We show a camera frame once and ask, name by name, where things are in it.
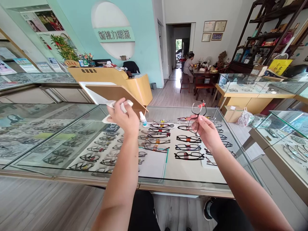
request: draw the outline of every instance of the trash can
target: trash can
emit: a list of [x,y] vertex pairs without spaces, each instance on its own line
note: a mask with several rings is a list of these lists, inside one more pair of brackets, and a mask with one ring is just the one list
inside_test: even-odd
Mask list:
[[157,89],[156,83],[151,83],[151,85],[152,85],[152,89],[153,89],[153,90],[156,90],[156,89]]

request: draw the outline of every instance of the framed certificate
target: framed certificate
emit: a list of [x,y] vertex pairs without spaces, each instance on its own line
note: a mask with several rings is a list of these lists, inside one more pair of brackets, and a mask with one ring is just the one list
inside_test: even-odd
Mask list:
[[227,25],[227,20],[216,21],[215,32],[224,32]]
[[202,35],[202,42],[209,42],[211,41],[212,33],[203,33]]
[[203,32],[211,32],[214,30],[214,26],[215,26],[215,22],[216,21],[205,21],[204,22],[204,28],[203,28]]

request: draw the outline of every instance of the sneaker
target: sneaker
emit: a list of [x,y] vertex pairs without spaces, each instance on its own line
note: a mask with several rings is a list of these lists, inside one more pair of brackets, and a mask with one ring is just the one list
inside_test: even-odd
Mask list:
[[204,205],[203,216],[204,216],[204,219],[208,221],[213,219],[210,214],[210,208],[215,199],[216,199],[215,197],[209,198],[208,201]]

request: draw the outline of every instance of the hand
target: hand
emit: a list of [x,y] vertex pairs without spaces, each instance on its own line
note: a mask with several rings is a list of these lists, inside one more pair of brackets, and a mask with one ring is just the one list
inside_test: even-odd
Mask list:
[[[120,105],[123,102],[127,113],[124,113],[121,110]],[[110,117],[107,119],[107,121],[119,125],[124,130],[125,135],[136,137],[138,136],[139,118],[133,111],[132,107],[127,102],[125,102],[125,98],[118,100],[114,105],[114,109],[107,106],[107,110],[110,114]]]
[[199,124],[197,132],[210,152],[219,151],[219,149],[225,147],[213,122],[205,118],[203,115],[200,115],[198,120],[192,124],[192,129],[196,128],[197,124]]

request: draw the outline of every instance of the bottle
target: bottle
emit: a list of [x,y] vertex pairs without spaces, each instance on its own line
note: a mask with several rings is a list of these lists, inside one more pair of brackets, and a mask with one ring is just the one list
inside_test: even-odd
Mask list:
[[145,127],[148,125],[147,119],[145,118],[145,116],[142,114],[142,112],[139,112],[140,114],[140,120],[142,122],[142,126]]

